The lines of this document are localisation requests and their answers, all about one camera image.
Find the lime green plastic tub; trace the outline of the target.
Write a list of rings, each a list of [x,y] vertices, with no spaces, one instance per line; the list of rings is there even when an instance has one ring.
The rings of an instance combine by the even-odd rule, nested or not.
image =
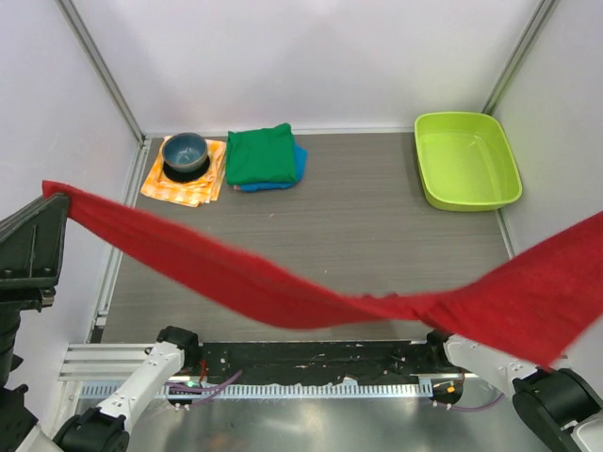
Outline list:
[[[495,118],[477,112],[423,114],[415,121],[415,139],[419,175],[432,207],[493,211],[522,196],[511,145]]]

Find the red t-shirt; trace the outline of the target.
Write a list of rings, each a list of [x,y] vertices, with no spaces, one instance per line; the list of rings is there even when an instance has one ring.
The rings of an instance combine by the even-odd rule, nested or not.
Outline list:
[[[189,228],[54,181],[69,216],[143,265],[274,327],[312,330],[379,320],[419,321],[549,366],[602,314],[602,217],[593,215],[475,282],[381,298],[331,291]]]

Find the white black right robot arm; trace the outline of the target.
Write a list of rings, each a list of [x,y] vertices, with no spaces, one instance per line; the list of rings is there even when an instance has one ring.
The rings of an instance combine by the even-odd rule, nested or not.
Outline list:
[[[459,367],[498,389],[549,450],[602,449],[602,397],[574,370],[546,370],[457,334],[431,331],[427,343],[430,368]]]

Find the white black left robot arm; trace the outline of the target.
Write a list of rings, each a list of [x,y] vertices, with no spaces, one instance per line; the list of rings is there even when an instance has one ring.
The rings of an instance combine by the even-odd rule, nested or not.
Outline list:
[[[23,311],[52,306],[62,267],[70,200],[39,197],[1,222],[1,381],[21,363],[14,345]],[[167,327],[138,369],[111,396],[66,421],[54,437],[25,406],[28,388],[1,389],[4,451],[124,451],[133,426],[175,374],[193,374],[201,362],[196,333]]]

